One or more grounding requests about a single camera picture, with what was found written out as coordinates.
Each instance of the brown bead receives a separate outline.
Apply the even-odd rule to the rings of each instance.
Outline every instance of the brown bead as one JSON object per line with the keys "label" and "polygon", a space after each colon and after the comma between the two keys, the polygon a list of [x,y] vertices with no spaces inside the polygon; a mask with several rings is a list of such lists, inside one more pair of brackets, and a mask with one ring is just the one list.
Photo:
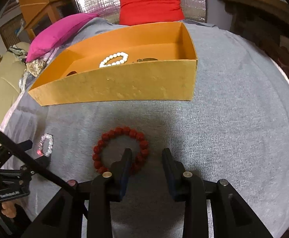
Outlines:
{"label": "brown bead", "polygon": [[110,130],[110,131],[108,132],[108,134],[109,134],[109,138],[111,138],[111,139],[116,137],[116,133],[115,133],[114,130]]}
{"label": "brown bead", "polygon": [[136,163],[138,163],[139,165],[144,164],[145,160],[142,157],[141,153],[139,152],[135,158]]}
{"label": "brown bead", "polygon": [[97,145],[98,145],[99,147],[103,148],[103,147],[106,146],[106,143],[105,143],[103,140],[99,140],[99,141],[97,142]]}
{"label": "brown bead", "polygon": [[107,171],[107,168],[104,167],[104,166],[102,166],[100,169],[98,169],[98,172],[99,172],[100,174],[103,174],[103,173],[106,172],[106,171]]}
{"label": "brown bead", "polygon": [[129,132],[130,132],[130,128],[129,127],[127,127],[127,126],[123,127],[123,133],[125,135],[129,135]]}
{"label": "brown bead", "polygon": [[102,134],[102,140],[103,141],[109,141],[109,134],[108,133],[103,133]]}
{"label": "brown bead", "polygon": [[149,146],[149,142],[146,140],[140,141],[139,146],[141,147],[141,149],[147,149]]}
{"label": "brown bead", "polygon": [[129,137],[135,139],[137,136],[137,131],[134,129],[131,129],[129,132]]}
{"label": "brown bead", "polygon": [[94,161],[95,169],[100,169],[103,166],[101,161]]}
{"label": "brown bead", "polygon": [[138,132],[137,135],[136,135],[136,139],[138,141],[143,141],[145,139],[145,136],[142,132]]}
{"label": "brown bead", "polygon": [[149,155],[149,151],[147,149],[142,149],[140,153],[144,158],[146,158]]}
{"label": "brown bead", "polygon": [[99,153],[102,152],[102,149],[101,149],[99,146],[95,146],[95,147],[93,148],[93,151],[94,151],[95,154],[99,154]]}
{"label": "brown bead", "polygon": [[94,161],[99,161],[100,160],[100,155],[93,154],[92,158],[93,158]]}
{"label": "brown bead", "polygon": [[140,165],[138,165],[137,163],[132,163],[129,173],[131,175],[134,175],[137,172],[139,172],[140,168],[141,168]]}
{"label": "brown bead", "polygon": [[122,129],[122,127],[116,127],[116,128],[115,128],[115,134],[116,134],[116,135],[121,135],[121,134],[123,134],[123,129]]}

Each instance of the human hand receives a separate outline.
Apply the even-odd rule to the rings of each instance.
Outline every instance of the human hand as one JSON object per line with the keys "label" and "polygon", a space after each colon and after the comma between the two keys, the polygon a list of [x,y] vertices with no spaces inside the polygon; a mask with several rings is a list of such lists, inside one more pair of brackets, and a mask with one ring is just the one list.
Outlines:
{"label": "human hand", "polygon": [[17,210],[15,207],[15,201],[14,200],[1,203],[1,207],[2,207],[1,212],[6,217],[9,217],[9,218],[16,217]]}

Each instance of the white pearl bracelet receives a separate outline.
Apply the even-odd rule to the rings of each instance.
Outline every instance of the white pearl bracelet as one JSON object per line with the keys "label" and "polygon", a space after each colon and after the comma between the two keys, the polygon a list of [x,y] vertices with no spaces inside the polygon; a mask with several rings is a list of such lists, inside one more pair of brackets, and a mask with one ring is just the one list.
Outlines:
{"label": "white pearl bracelet", "polygon": [[[118,60],[117,62],[114,62],[112,64],[106,64],[108,63],[109,60],[117,58],[119,56],[122,56],[123,58],[121,60]],[[101,63],[100,63],[100,68],[102,67],[107,67],[107,66],[112,66],[112,65],[119,65],[119,64],[123,64],[128,60],[128,54],[124,53],[124,52],[120,52],[117,54],[113,54],[110,55],[109,57],[106,57]]]}
{"label": "white pearl bracelet", "polygon": [[[49,145],[47,146],[47,152],[43,153],[42,150],[43,150],[43,143],[44,143],[45,139],[49,140]],[[37,150],[37,154],[39,156],[45,155],[45,156],[48,157],[52,153],[52,148],[53,148],[53,136],[51,134],[45,133],[44,135],[42,135],[41,140],[39,142],[39,147],[38,147],[38,150]]]}

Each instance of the open box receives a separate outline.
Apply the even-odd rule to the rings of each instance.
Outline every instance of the open box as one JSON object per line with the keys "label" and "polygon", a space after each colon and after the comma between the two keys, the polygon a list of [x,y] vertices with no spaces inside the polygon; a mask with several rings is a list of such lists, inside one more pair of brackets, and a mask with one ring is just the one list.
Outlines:
{"label": "open box", "polygon": [[[124,64],[99,68],[117,52]],[[137,62],[137,59],[158,60]],[[65,49],[37,78],[29,94],[42,106],[117,100],[192,100],[197,56],[181,22],[120,28]]]}

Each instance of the gray blanket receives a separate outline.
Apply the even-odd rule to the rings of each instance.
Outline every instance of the gray blanket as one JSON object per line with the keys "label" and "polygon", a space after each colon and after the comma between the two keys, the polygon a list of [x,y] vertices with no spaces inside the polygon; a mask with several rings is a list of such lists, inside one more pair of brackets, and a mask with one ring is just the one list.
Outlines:
{"label": "gray blanket", "polygon": [[[150,143],[145,167],[130,178],[121,203],[112,203],[114,237],[181,237],[184,204],[168,194],[161,151],[203,179],[225,178],[275,238],[289,226],[289,85],[270,58],[252,43],[217,27],[185,23],[199,57],[192,101],[91,102],[41,107],[26,93],[5,133],[15,142],[53,135],[49,169],[64,180],[97,176],[92,148],[116,126],[142,131]],[[66,46],[124,26],[96,18]],[[106,166],[135,141],[121,137],[103,152]],[[12,158],[7,168],[22,163]],[[24,207],[34,219],[58,191],[40,176],[30,183]],[[208,205],[210,237],[213,237]]]}

